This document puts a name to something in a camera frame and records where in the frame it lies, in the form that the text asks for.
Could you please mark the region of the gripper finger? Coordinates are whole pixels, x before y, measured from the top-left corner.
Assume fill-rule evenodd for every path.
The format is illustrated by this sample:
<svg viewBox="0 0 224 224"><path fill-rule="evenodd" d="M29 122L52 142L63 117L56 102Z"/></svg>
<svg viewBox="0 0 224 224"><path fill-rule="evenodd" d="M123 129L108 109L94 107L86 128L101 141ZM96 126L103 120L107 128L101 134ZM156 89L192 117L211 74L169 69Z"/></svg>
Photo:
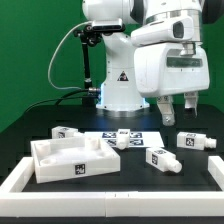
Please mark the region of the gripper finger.
<svg viewBox="0 0 224 224"><path fill-rule="evenodd" d="M157 106L162 116L162 123L165 126L175 124L175 114L173 108L173 98L171 96L160 96L157 98Z"/></svg>
<svg viewBox="0 0 224 224"><path fill-rule="evenodd" d="M187 117L197 116L198 93L188 92L184 94L185 106L184 112Z"/></svg>

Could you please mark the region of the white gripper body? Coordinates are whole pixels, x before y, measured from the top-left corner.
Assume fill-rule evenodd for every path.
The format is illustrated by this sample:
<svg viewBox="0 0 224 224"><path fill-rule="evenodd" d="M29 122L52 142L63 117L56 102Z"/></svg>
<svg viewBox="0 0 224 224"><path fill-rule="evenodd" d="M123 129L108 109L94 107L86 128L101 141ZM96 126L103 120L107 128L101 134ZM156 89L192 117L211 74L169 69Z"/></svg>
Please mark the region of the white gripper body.
<svg viewBox="0 0 224 224"><path fill-rule="evenodd" d="M193 39L198 27L190 16L147 24L131 33L137 47L134 69L142 97L205 90L210 78L205 51Z"/></svg>

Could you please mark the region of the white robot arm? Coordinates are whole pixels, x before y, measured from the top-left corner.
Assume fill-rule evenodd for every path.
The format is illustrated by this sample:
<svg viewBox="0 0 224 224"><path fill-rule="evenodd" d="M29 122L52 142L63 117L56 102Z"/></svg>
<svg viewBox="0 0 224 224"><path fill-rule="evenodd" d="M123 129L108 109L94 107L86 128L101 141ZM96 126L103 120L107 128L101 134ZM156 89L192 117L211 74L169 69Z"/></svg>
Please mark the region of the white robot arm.
<svg viewBox="0 0 224 224"><path fill-rule="evenodd" d="M182 94L197 112L198 92L210 84L202 26L224 15L224 0L83 0L82 9L106 47L99 110L128 116L155 98L170 126L172 97Z"/></svg>

